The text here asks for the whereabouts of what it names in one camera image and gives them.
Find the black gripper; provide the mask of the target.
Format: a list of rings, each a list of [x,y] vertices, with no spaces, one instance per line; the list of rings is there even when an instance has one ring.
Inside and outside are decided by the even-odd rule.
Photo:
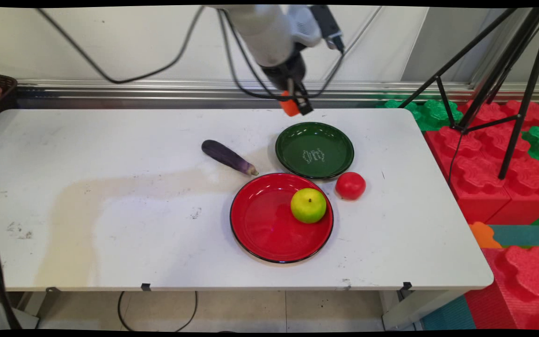
[[[296,105],[301,115],[305,116],[313,111],[312,103],[302,83],[306,65],[301,52],[294,51],[285,62],[277,66],[261,66],[261,69],[276,89],[287,91],[291,98],[295,98],[296,92]]]

